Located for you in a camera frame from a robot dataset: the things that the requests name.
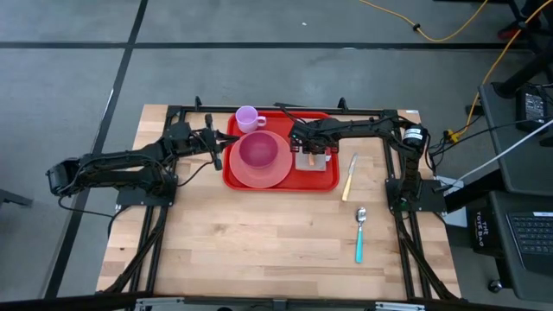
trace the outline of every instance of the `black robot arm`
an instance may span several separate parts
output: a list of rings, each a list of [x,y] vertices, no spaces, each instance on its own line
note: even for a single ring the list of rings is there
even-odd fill
[[[396,132],[404,129],[404,137],[399,140]],[[324,154],[327,149],[338,153],[338,141],[342,138],[378,137],[385,140],[404,159],[404,169],[397,188],[397,199],[409,203],[418,200],[422,179],[418,164],[424,154],[428,132],[420,124],[415,124],[394,111],[383,111],[379,119],[360,121],[339,121],[329,117],[311,122],[296,118],[289,133],[290,150],[306,154]]]
[[[172,124],[155,142],[142,149],[108,154],[86,154],[70,158],[47,172],[50,192],[69,196],[87,187],[138,187],[145,193],[163,196],[174,191],[177,180],[166,167],[184,156],[209,153],[215,169],[221,170],[220,152],[236,142],[213,130],[213,119],[206,115],[206,127],[192,130],[187,122]]]

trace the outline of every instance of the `table leg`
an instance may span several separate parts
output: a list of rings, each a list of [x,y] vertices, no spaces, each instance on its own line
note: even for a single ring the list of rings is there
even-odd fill
[[[466,204],[481,198],[490,191],[505,190],[505,184],[499,169],[473,181],[465,187],[445,196],[446,209],[452,213]]]

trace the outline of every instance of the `small cup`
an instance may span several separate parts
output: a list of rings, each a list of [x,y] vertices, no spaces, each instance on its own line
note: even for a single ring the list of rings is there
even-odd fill
[[[263,127],[267,124],[266,117],[260,117],[257,110],[252,106],[242,106],[236,111],[236,121],[238,128],[245,134],[252,133],[257,127]]]

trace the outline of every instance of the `teal spoon handle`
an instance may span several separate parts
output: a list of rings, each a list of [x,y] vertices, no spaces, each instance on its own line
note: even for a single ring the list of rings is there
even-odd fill
[[[361,226],[357,230],[357,248],[355,251],[355,262],[363,263],[363,229]]]

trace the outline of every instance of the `white cable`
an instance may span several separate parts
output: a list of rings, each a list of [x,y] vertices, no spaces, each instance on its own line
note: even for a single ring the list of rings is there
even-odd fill
[[[513,144],[511,147],[509,147],[509,149],[501,152],[500,154],[496,155],[492,160],[480,165],[479,167],[473,169],[472,171],[464,174],[463,176],[461,176],[459,179],[457,179],[456,181],[454,181],[452,184],[450,184],[449,186],[453,186],[454,184],[456,184],[457,182],[459,181],[462,181],[463,179],[467,178],[467,176],[469,175],[472,175],[476,172],[478,172],[479,170],[483,169],[484,167],[486,167],[487,165],[489,165],[490,163],[498,160],[500,157],[506,155],[507,153],[509,153],[509,151],[517,148],[521,143],[524,143],[526,140],[528,140],[530,137],[536,135],[538,132],[540,132],[541,130],[545,129],[546,127],[550,126],[551,124],[553,124],[553,119],[550,120],[547,124],[544,124],[542,125],[542,127],[540,127],[539,129],[537,130],[534,130],[532,133],[528,134],[526,137],[524,137],[523,139],[519,140],[518,142],[516,142],[515,144]]]

